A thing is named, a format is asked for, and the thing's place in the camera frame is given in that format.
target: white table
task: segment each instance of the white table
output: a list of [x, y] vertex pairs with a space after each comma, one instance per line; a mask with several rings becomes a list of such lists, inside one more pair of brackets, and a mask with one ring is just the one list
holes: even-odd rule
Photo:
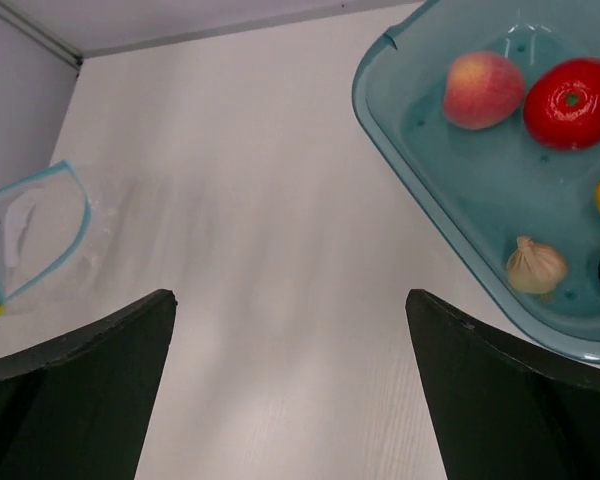
[[97, 298], [2, 319], [0, 356], [173, 289], [139, 480], [444, 478], [407, 292], [520, 333], [353, 115], [362, 55], [414, 9], [86, 62], [54, 159], [141, 182]]

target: plastic tub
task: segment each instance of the plastic tub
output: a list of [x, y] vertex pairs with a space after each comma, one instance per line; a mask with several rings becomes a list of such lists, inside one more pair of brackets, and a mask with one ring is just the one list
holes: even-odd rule
[[[600, 144], [559, 153], [535, 143], [521, 111], [471, 132], [441, 105], [455, 58], [492, 50], [527, 88], [554, 65], [600, 57], [600, 0], [430, 0], [389, 28], [353, 85], [362, 127], [422, 209], [505, 314], [564, 355], [600, 363]], [[508, 287], [516, 237], [552, 245], [569, 275], [550, 302]]]

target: wall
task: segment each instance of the wall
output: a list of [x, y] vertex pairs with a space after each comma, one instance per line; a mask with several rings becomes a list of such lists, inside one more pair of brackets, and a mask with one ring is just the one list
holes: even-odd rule
[[9, 3], [89, 55], [95, 50], [122, 47], [284, 15], [318, 10], [320, 16], [326, 16], [409, 3], [409, 1], [11, 0]]
[[0, 187], [49, 164], [76, 71], [0, 19]]

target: tomato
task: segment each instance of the tomato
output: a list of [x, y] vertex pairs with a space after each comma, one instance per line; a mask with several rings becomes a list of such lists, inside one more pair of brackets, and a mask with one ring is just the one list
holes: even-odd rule
[[524, 123], [540, 144], [579, 150], [600, 142], [600, 60], [563, 62], [531, 87]]

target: clear plastic bag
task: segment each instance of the clear plastic bag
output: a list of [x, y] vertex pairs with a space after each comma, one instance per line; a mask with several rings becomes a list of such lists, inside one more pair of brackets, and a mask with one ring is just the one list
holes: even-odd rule
[[124, 180], [59, 162], [0, 189], [0, 315], [84, 294], [101, 268]]

